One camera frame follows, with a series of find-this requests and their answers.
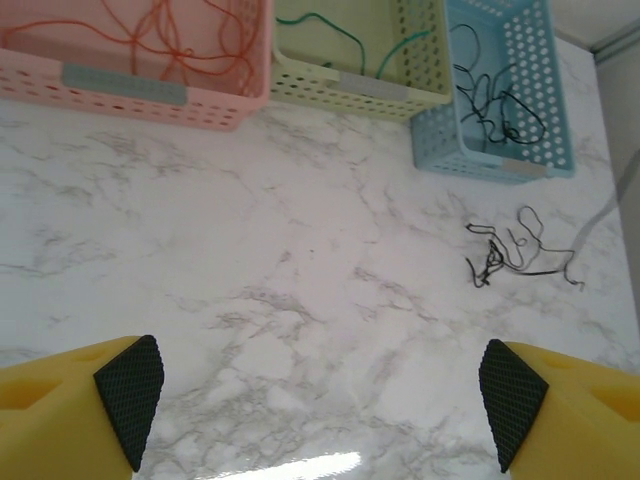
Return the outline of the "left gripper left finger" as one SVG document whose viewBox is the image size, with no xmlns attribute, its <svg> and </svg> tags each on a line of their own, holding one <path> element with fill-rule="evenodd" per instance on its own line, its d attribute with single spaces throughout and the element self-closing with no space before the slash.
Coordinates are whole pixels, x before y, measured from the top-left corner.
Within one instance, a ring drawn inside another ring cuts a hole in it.
<svg viewBox="0 0 640 480">
<path fill-rule="evenodd" d="M 2 478 L 132 478 L 164 379 L 152 335 L 2 368 Z"/>
</svg>

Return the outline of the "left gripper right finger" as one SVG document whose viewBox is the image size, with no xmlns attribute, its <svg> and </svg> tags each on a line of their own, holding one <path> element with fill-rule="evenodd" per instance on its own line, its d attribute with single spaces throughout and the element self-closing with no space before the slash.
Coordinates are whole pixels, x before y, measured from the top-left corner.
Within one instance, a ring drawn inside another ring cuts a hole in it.
<svg viewBox="0 0 640 480">
<path fill-rule="evenodd" d="M 638 478 L 638 376 L 498 339 L 487 344 L 478 374 L 501 472 Z"/>
</svg>

